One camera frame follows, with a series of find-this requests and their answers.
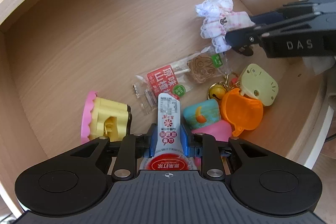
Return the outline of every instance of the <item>red logo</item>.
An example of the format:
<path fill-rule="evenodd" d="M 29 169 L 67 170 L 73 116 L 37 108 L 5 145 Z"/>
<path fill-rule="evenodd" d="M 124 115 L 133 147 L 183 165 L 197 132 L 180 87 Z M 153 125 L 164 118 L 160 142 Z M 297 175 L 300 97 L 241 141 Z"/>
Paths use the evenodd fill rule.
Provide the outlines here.
<path fill-rule="evenodd" d="M 148 73 L 147 78 L 156 97 L 162 92 L 172 95 L 174 86 L 178 84 L 171 65 Z"/>
<path fill-rule="evenodd" d="M 188 170 L 187 162 L 176 154 L 168 153 L 154 157 L 147 165 L 148 170 Z"/>
<path fill-rule="evenodd" d="M 171 126 L 173 125 L 173 121 L 170 120 L 170 119 L 167 119 L 167 120 L 164 121 L 164 124 L 165 124 L 165 126 L 167 126 L 167 127 L 171 127 Z"/>

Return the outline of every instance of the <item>pink wavy trim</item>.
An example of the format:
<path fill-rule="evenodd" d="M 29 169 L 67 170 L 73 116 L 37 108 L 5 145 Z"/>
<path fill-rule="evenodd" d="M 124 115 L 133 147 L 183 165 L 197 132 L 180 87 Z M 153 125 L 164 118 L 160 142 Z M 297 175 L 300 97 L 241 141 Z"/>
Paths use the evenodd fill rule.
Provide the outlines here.
<path fill-rule="evenodd" d="M 90 127 L 89 124 L 92 120 L 91 111 L 93 110 L 95 104 L 94 99 L 97 97 L 96 91 L 90 91 L 86 97 L 83 116 L 82 116 L 82 128 L 81 128 L 81 140 L 82 144 L 89 141 Z"/>

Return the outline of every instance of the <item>orange plastic case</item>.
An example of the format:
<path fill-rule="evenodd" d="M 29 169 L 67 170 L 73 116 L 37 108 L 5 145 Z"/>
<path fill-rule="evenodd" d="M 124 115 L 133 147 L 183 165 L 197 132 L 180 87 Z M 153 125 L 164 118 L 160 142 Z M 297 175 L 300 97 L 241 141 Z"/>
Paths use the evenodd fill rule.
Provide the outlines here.
<path fill-rule="evenodd" d="M 245 129 L 253 130 L 260 124 L 263 118 L 263 104 L 260 100 L 241 96 L 240 89 L 236 88 L 224 95 L 220 104 L 220 114 L 235 127 L 232 135 L 237 137 Z"/>

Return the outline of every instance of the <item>pink plastic piece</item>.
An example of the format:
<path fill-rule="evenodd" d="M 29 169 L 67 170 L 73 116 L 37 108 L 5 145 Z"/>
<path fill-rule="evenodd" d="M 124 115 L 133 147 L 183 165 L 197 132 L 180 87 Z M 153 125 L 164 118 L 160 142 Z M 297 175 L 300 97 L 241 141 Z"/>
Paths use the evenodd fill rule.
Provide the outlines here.
<path fill-rule="evenodd" d="M 232 135 L 231 125 L 224 121 L 220 120 L 209 126 L 191 130 L 192 133 L 205 133 L 215 137 L 216 141 L 227 142 L 229 137 Z M 194 158 L 196 166 L 201 166 L 201 158 Z"/>
<path fill-rule="evenodd" d="M 232 78 L 231 83 L 234 85 L 235 83 L 237 83 L 238 81 L 238 77 Z"/>
<path fill-rule="evenodd" d="M 96 91 L 90 91 L 86 97 L 83 116 L 82 116 L 82 128 L 81 128 L 81 141 L 82 144 L 89 141 L 90 127 L 89 124 L 92 120 L 91 111 L 93 110 L 95 104 L 94 99 L 97 97 Z"/>

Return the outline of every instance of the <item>juice pouch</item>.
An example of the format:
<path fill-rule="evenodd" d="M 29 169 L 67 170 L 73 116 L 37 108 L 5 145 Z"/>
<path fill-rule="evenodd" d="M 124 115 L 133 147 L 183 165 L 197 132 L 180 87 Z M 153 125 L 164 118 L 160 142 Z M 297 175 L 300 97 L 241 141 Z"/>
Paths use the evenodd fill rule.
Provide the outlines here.
<path fill-rule="evenodd" d="M 196 170 L 194 159 L 183 154 L 180 136 L 180 102 L 167 93 L 161 93 L 158 97 L 155 154 L 153 158 L 144 158 L 140 169 Z"/>

